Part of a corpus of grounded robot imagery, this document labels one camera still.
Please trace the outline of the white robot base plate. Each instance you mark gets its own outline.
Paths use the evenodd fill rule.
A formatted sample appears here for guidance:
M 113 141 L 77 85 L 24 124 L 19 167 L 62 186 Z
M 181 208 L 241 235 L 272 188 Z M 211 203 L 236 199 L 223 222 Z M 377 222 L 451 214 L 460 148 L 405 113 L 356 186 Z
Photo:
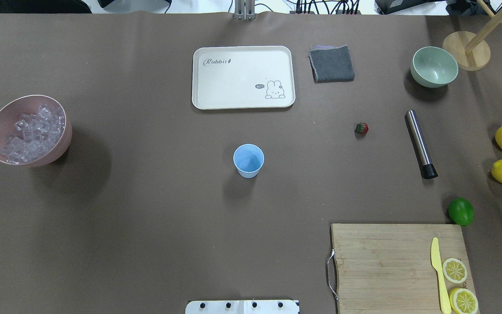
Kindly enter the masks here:
M 299 314 L 297 300 L 194 300 L 186 314 Z

